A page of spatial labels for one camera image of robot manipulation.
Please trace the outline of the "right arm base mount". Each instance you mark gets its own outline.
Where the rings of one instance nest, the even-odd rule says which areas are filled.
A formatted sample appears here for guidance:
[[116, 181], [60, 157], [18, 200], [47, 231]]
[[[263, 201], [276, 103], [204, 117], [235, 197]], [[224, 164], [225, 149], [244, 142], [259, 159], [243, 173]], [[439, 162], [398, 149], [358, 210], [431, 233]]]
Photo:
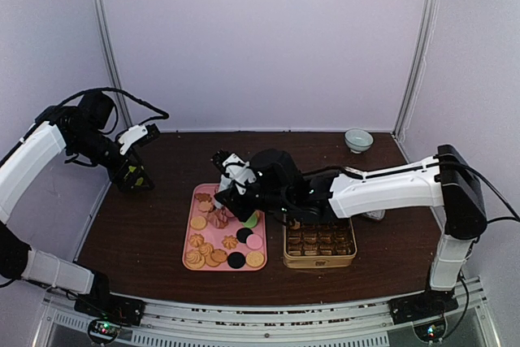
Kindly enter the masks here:
[[458, 302], [451, 293], [423, 292], [393, 298], [388, 308], [395, 325], [411, 323], [414, 335], [431, 345], [441, 342], [448, 334], [445, 315], [456, 310]]

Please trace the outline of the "metal serving tongs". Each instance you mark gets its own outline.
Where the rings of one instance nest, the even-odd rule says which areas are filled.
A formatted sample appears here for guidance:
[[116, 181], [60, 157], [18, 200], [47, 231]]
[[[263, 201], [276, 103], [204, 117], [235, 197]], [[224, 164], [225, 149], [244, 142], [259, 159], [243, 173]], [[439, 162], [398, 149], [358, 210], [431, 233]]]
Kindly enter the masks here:
[[228, 225], [228, 218], [232, 215], [222, 202], [217, 200], [217, 193], [225, 190], [230, 185], [231, 181], [224, 175], [220, 176], [220, 182], [214, 189], [213, 209], [208, 213], [207, 218], [210, 224], [217, 229], [223, 229]]

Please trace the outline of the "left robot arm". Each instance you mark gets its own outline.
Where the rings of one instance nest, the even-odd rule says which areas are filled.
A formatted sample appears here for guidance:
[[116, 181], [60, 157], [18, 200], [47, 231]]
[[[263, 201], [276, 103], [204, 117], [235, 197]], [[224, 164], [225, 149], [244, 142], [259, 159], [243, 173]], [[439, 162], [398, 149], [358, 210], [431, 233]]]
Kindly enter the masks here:
[[90, 209], [106, 186], [123, 193], [151, 190], [137, 149], [159, 135], [154, 116], [128, 129], [112, 88], [73, 94], [40, 113], [1, 160], [1, 285], [26, 280], [84, 299], [100, 318], [117, 309], [109, 280], [73, 261], [92, 222]]

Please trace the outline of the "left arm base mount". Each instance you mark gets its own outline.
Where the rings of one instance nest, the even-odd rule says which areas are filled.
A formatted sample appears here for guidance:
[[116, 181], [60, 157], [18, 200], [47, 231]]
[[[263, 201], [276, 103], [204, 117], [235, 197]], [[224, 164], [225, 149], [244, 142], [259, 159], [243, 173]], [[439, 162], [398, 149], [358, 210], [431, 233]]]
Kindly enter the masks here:
[[93, 317], [86, 333], [97, 345], [110, 344], [124, 329], [140, 326], [145, 311], [144, 301], [112, 294], [106, 303], [84, 295], [74, 297], [74, 302], [76, 312]]

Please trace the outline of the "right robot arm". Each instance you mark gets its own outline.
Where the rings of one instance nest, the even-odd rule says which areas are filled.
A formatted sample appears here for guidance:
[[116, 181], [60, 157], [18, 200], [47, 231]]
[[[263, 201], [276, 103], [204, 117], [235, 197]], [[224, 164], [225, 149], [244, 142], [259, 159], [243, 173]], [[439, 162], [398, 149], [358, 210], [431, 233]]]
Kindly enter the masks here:
[[452, 145], [418, 163], [378, 171], [329, 166], [303, 172], [286, 151], [262, 150], [249, 161], [220, 150], [218, 207], [244, 222], [256, 211], [280, 213], [287, 223], [322, 224], [379, 210], [444, 208], [445, 223], [420, 313], [434, 315], [448, 301], [471, 243], [488, 222], [480, 180]]

